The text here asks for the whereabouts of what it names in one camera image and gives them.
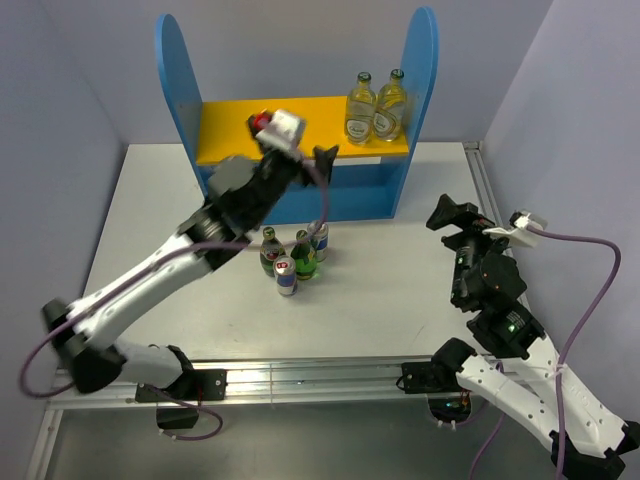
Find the white tabletop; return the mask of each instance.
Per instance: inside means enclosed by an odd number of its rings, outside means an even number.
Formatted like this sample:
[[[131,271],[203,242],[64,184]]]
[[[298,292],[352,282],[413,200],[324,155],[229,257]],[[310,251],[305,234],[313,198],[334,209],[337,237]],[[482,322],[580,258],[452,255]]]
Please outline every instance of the white tabletop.
[[[124,338],[179,346],[191,359],[433,354],[451,337],[477,347],[449,303],[454,253],[426,219],[438,197],[476,202],[459,143],[418,145],[396,218],[330,224],[319,276],[278,295],[258,253],[243,252],[148,312]],[[87,293],[146,258],[202,203],[182,145],[131,145]],[[301,225],[276,226],[281,241]],[[259,242],[261,235],[254,234]]]

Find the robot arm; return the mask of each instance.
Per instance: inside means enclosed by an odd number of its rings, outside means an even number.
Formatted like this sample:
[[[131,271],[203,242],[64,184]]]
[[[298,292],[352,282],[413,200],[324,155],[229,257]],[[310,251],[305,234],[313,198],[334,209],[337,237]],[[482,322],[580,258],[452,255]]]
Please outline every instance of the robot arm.
[[[278,110],[251,117],[249,127],[264,155],[259,164],[243,156],[223,160],[208,180],[203,206],[151,256],[91,295],[68,305],[56,299],[43,307],[50,332],[83,317],[52,341],[79,392],[95,392],[116,379],[154,385],[175,398],[194,389],[193,367],[179,348],[138,345],[119,337],[169,295],[246,248],[246,233],[260,226],[291,182],[313,181],[297,149],[303,120]],[[325,178],[336,154],[337,147],[314,149],[316,167]]]
[[[438,230],[453,224],[461,229],[442,239],[456,252],[451,303],[463,312],[479,312],[467,322],[474,338],[534,393],[487,369],[486,362],[457,339],[443,346],[433,362],[455,372],[459,386],[482,395],[527,428],[552,453],[555,463],[558,353],[542,325],[518,302],[527,285],[516,261],[502,254],[511,244],[534,246],[537,238],[527,226],[544,229],[546,222],[528,212],[516,212],[510,223],[509,230],[497,227],[475,205],[457,205],[443,195],[427,227]],[[565,475],[618,478],[624,469],[620,455],[638,448],[640,425],[610,412],[568,366],[561,368],[569,444]]]

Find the yellow shelf board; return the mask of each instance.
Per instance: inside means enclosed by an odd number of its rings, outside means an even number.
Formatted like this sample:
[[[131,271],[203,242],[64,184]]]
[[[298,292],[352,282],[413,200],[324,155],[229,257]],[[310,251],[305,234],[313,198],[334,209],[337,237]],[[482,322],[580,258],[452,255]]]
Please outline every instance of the yellow shelf board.
[[[311,155],[316,145],[330,148],[339,145],[338,157],[381,157],[409,153],[404,132],[392,142],[372,135],[366,145],[352,145],[344,134],[347,97],[271,98],[265,100],[233,100],[205,102],[202,106],[198,165],[213,165],[229,155],[242,154],[252,160],[261,155],[247,128],[250,115],[279,108],[304,118],[307,128],[300,145]]]

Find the light gray wall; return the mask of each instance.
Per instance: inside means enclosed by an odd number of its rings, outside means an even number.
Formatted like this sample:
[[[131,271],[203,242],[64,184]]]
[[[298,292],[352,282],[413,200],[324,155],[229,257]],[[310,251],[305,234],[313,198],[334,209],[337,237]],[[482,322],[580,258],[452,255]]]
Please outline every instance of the light gray wall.
[[[607,237],[620,274],[569,361],[616,413],[640,420],[640,3],[555,0],[486,137],[504,218],[520,207],[549,230]],[[562,345],[609,273],[605,247],[551,240],[519,252],[534,313]],[[640,453],[629,454],[640,474]]]
[[[422,137],[480,140],[551,0],[42,0],[123,139],[177,143],[155,67],[157,16],[178,19],[205,100],[345,95],[380,88],[409,19],[429,3],[441,33]]]
[[[44,404],[17,390],[39,309],[81,292],[122,158],[115,130],[35,0],[0,2],[0,465],[22,478]],[[47,349],[31,370],[50,386]]]

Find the red object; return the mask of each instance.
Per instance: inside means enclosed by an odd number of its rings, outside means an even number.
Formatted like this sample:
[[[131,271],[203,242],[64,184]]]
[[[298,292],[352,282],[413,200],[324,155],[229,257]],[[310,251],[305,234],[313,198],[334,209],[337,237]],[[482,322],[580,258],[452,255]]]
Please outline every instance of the red object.
[[[271,117],[272,115],[266,110],[260,112],[253,118],[253,127],[256,130],[262,130],[267,125],[269,125],[269,122],[271,121]]]

